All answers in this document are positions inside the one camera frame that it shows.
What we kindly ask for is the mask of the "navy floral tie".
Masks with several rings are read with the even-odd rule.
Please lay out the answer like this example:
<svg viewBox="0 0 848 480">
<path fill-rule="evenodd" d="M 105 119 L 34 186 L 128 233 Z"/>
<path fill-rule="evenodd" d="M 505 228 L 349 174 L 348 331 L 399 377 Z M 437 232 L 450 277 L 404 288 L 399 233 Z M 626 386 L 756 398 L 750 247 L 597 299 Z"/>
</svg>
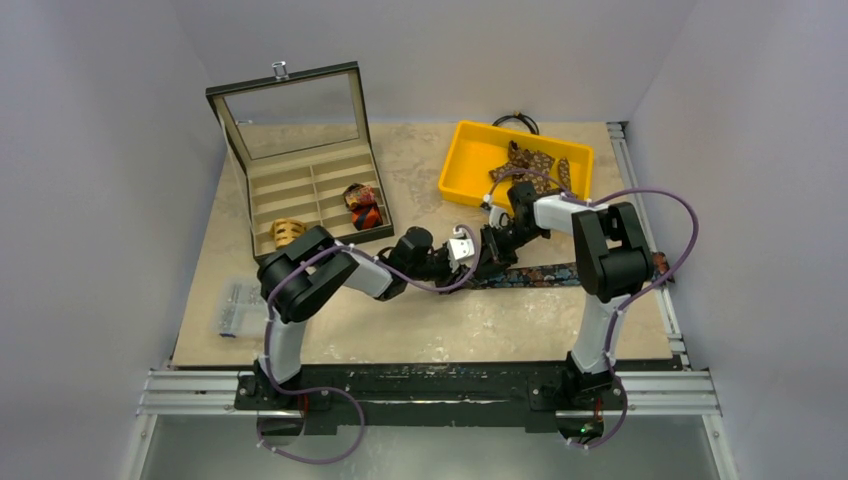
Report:
<svg viewBox="0 0 848 480">
<path fill-rule="evenodd" d="M 463 289 L 558 288 L 579 286 L 575 262 L 513 267 L 482 280 L 470 280 Z"/>
</svg>

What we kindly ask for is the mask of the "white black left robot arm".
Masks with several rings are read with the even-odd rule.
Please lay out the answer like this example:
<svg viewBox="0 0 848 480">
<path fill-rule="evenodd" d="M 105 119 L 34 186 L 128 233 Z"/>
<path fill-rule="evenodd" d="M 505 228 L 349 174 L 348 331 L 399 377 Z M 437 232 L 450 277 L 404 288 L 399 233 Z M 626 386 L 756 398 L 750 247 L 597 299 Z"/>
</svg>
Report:
<svg viewBox="0 0 848 480">
<path fill-rule="evenodd" d="M 265 377 L 259 395 L 272 408 L 297 399 L 306 322 L 342 288 L 388 301 L 407 287 L 449 293 L 468 283 L 480 257 L 480 241 L 466 225 L 453 229 L 433 250 L 426 229 L 414 227 L 383 254 L 371 255 L 314 227 L 260 262 L 257 278 L 267 316 L 262 353 Z"/>
</svg>

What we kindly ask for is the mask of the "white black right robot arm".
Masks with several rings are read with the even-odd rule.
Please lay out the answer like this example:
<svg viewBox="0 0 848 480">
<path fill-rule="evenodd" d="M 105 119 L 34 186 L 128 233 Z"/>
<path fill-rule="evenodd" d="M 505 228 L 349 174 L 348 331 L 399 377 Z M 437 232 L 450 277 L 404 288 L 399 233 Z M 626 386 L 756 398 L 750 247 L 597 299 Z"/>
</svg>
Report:
<svg viewBox="0 0 848 480">
<path fill-rule="evenodd" d="M 489 208 L 490 223 L 474 247 L 475 276 L 483 279 L 517 262 L 517 250 L 553 231 L 573 239 L 576 275 L 586 293 L 581 327 L 569 358 L 576 369 L 564 376 L 561 392 L 576 407 L 596 399 L 595 374 L 614 364 L 616 318 L 642 290 L 654 262 L 635 207 L 629 202 L 588 205 L 565 194 L 539 195 L 529 182 L 508 190 L 510 211 Z"/>
</svg>

